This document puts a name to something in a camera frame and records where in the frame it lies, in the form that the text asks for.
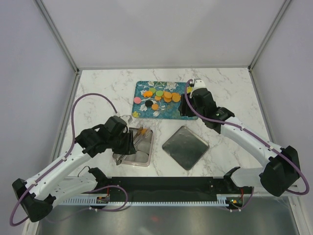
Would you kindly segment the metal tongs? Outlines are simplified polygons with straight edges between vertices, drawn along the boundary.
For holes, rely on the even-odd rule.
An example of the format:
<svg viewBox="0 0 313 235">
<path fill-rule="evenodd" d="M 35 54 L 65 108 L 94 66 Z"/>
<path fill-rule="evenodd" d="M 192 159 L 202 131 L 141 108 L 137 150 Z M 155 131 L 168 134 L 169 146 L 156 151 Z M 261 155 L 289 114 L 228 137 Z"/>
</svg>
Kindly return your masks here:
<svg viewBox="0 0 313 235">
<path fill-rule="evenodd" d="M 125 158 L 126 158 L 127 156 L 130 156 L 130 155 L 135 154 L 135 153 L 137 152 L 137 147 L 138 147 L 138 145 L 139 145 L 143 140 L 145 140 L 145 139 L 149 136 L 149 134 L 150 134 L 150 132 L 151 132 L 151 129 L 150 129 L 150 128 L 143 128 L 143 127 L 140 127 L 140 128 L 131 128 L 131 130 L 132 130 L 133 133 L 135 134 L 135 135 L 133 136 L 134 152 L 132 152 L 132 153 L 130 153 L 130 154 L 128 154 L 128 155 L 126 155 L 126 154 L 124 154 L 124 155 L 118 155 L 118 156 L 116 157 L 116 160 L 115 160 L 116 165 L 122 164 L 122 162 L 125 160 Z"/>
</svg>

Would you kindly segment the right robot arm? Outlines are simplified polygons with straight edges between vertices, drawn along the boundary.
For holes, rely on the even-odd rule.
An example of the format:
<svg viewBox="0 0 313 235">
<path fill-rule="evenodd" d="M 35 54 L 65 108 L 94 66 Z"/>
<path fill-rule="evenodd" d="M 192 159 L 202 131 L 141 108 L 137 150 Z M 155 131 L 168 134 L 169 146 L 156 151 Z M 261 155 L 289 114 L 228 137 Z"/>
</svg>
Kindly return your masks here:
<svg viewBox="0 0 313 235">
<path fill-rule="evenodd" d="M 237 143 L 261 164 L 260 168 L 231 169 L 226 174 L 229 178 L 223 182 L 227 192 L 235 193 L 242 187 L 263 187 L 279 197 L 299 179 L 296 149 L 291 146 L 283 148 L 244 127 L 231 111 L 216 106 L 206 88 L 181 94 L 179 112 L 181 116 L 198 116 L 206 127 Z"/>
</svg>

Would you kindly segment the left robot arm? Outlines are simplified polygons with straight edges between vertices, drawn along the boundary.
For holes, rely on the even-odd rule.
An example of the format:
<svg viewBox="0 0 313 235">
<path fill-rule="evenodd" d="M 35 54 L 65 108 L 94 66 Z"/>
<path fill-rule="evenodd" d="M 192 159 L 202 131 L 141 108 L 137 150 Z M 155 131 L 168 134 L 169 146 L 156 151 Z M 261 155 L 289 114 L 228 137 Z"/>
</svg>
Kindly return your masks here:
<svg viewBox="0 0 313 235">
<path fill-rule="evenodd" d="M 16 179 L 12 188 L 26 218 L 38 222 L 50 214 L 54 207 L 73 196 L 85 192 L 104 192 L 106 176 L 97 167 L 72 182 L 65 178 L 107 149 L 120 155 L 135 153 L 133 132 L 129 129 L 132 119 L 130 115 L 112 116 L 105 124 L 83 130 L 70 149 L 41 172 L 26 180 Z"/>
</svg>

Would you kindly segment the square cookie tin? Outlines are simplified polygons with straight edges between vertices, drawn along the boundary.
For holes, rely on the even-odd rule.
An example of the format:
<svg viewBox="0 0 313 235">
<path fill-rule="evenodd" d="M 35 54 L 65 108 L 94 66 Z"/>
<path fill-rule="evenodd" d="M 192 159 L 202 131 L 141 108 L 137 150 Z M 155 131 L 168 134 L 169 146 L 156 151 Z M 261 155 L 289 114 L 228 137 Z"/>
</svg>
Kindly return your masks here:
<svg viewBox="0 0 313 235">
<path fill-rule="evenodd" d="M 137 147 L 137 152 L 133 155 L 127 156 L 122 162 L 123 165 L 133 165 L 140 167 L 147 167 L 151 161 L 152 149 L 154 142 L 154 133 L 151 130 L 149 136 L 143 140 Z M 114 161 L 118 154 L 113 154 L 112 158 Z"/>
</svg>

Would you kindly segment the orange cookie stack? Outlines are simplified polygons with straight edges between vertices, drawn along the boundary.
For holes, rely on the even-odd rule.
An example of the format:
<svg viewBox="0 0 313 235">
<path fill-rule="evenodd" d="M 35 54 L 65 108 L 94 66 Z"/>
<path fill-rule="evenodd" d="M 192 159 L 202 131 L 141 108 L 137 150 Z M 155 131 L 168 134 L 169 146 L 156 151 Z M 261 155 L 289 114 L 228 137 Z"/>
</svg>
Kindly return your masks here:
<svg viewBox="0 0 313 235">
<path fill-rule="evenodd" d="M 165 102 L 180 102 L 180 94 L 178 93 L 170 93 L 170 92 L 164 92 L 163 99 Z"/>
</svg>

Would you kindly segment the teal floral tray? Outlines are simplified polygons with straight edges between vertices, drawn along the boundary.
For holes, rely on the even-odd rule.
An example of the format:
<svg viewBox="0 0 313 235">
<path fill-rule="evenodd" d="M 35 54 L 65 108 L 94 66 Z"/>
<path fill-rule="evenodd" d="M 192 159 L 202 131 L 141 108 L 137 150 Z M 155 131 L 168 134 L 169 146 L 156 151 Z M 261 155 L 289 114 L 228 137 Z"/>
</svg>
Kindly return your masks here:
<svg viewBox="0 0 313 235">
<path fill-rule="evenodd" d="M 138 81 L 135 85 L 134 98 L 140 97 L 142 102 L 135 104 L 133 102 L 132 116 L 135 118 L 158 118 L 158 119 L 181 119 L 196 120 L 198 117 L 181 117 L 178 111 L 180 102 L 165 102 L 163 96 L 160 101 L 156 101 L 156 93 L 152 97 L 145 98 L 143 93 L 154 88 L 156 91 L 184 94 L 184 82 L 166 82 L 166 81 Z M 152 105 L 157 104 L 158 109 L 153 110 L 152 107 L 146 107 L 145 102 L 151 101 Z"/>
</svg>

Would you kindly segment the green cookie right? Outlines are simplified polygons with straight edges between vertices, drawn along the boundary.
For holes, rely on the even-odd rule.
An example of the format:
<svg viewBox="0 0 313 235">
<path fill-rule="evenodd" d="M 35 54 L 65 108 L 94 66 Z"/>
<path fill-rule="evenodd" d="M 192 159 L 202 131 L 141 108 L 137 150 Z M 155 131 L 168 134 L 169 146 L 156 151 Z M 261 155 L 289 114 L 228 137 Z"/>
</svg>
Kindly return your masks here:
<svg viewBox="0 0 313 235">
<path fill-rule="evenodd" d="M 163 96 L 163 91 L 156 91 L 156 96 L 162 97 Z"/>
</svg>

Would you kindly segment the green cookie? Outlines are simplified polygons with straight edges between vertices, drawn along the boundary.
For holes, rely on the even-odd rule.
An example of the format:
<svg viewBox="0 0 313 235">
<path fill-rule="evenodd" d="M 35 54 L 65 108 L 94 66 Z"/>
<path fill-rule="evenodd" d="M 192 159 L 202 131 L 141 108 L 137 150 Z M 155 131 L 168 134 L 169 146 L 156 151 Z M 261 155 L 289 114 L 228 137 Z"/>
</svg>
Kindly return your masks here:
<svg viewBox="0 0 313 235">
<path fill-rule="evenodd" d="M 156 91 L 156 96 L 162 97 L 163 96 L 163 91 Z"/>
<path fill-rule="evenodd" d="M 154 94 L 156 92 L 156 89 L 151 88 L 151 89 L 149 89 L 149 91 L 151 91 Z"/>
</svg>

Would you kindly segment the square metal tin lid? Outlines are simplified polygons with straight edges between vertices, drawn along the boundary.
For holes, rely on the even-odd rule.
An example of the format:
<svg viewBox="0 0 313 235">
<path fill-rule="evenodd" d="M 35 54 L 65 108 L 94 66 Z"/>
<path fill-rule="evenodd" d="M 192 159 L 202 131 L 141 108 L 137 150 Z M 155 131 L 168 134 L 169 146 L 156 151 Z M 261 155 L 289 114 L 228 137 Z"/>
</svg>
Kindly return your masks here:
<svg viewBox="0 0 313 235">
<path fill-rule="evenodd" d="M 185 170 L 191 170 L 208 151 L 209 144 L 187 126 L 181 126 L 162 149 Z"/>
</svg>

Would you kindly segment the black cookie left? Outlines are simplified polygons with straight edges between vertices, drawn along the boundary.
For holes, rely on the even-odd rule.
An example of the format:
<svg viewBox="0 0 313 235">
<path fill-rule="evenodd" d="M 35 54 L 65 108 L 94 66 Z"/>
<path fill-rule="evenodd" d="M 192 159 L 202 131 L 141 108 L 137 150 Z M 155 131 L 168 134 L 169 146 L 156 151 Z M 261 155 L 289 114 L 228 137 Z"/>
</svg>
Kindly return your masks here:
<svg viewBox="0 0 313 235">
<path fill-rule="evenodd" d="M 152 102 L 148 100 L 148 101 L 145 102 L 145 105 L 146 105 L 146 107 L 151 107 L 152 106 Z"/>
</svg>

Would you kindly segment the green cookie left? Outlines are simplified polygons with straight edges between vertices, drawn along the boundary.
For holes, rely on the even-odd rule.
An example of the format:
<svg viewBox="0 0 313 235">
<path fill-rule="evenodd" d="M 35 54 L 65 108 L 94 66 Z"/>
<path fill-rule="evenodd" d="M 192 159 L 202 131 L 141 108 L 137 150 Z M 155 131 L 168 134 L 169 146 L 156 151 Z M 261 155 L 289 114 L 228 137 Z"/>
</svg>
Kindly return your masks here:
<svg viewBox="0 0 313 235">
<path fill-rule="evenodd" d="M 156 92 L 156 89 L 151 88 L 151 89 L 149 89 L 149 91 L 151 91 L 154 94 Z"/>
</svg>

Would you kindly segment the orange flower cookie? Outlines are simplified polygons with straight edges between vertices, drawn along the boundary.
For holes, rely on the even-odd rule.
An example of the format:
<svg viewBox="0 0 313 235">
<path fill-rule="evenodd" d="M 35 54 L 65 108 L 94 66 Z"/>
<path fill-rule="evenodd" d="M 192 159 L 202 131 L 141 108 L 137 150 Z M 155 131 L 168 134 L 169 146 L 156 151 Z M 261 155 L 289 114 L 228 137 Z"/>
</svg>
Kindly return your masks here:
<svg viewBox="0 0 313 235">
<path fill-rule="evenodd" d="M 145 91 L 145 92 L 143 93 L 143 96 L 144 96 L 145 98 L 152 97 L 152 96 L 153 96 L 153 92 L 152 92 L 152 91 Z"/>
</svg>

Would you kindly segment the pink cookie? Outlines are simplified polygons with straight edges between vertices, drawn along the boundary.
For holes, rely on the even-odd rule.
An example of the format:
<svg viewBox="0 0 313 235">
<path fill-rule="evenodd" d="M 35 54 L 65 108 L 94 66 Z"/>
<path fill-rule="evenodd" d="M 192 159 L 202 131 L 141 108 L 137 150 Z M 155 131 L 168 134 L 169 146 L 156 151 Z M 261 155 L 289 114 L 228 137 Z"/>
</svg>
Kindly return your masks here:
<svg viewBox="0 0 313 235">
<path fill-rule="evenodd" d="M 134 103 L 135 104 L 140 104 L 142 102 L 141 98 L 140 97 L 135 97 L 134 98 Z"/>
</svg>

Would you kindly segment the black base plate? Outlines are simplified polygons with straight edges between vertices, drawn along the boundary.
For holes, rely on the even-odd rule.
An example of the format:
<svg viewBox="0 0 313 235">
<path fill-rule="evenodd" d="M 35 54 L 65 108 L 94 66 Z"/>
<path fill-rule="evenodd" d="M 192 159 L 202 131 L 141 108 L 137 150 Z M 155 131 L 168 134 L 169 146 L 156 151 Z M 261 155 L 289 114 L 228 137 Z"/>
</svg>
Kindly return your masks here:
<svg viewBox="0 0 313 235">
<path fill-rule="evenodd" d="M 131 201 L 194 201 L 216 199 L 218 194 L 250 194 L 251 187 L 237 187 L 226 178 L 214 177 L 112 177 L 96 188 L 120 186 Z"/>
</svg>

